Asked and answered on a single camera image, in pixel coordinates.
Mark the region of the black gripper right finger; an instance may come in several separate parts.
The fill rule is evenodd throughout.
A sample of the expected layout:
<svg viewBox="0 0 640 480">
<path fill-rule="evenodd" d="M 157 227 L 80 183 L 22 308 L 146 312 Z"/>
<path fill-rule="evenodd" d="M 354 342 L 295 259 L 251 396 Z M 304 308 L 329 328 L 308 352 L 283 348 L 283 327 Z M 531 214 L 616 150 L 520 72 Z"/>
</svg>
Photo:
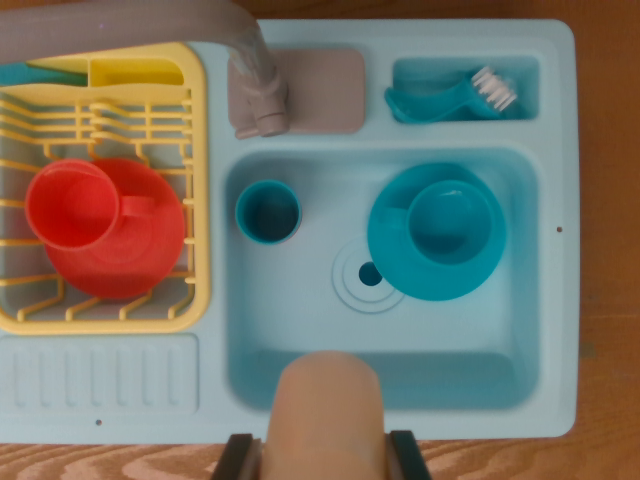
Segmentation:
<svg viewBox="0 0 640 480">
<path fill-rule="evenodd" d="M 418 442 L 410 430 L 386 435 L 386 478 L 390 480 L 431 480 Z"/>
</svg>

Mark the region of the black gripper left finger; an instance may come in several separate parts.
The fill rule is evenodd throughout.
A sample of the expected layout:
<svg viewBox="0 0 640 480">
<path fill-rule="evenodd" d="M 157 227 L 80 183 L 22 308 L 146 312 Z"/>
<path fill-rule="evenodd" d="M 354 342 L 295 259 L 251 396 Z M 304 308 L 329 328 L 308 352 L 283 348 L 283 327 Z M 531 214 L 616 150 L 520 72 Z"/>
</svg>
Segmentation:
<svg viewBox="0 0 640 480">
<path fill-rule="evenodd" d="M 260 477 L 263 442 L 252 434 L 232 434 L 211 480 L 256 480 Z"/>
</svg>

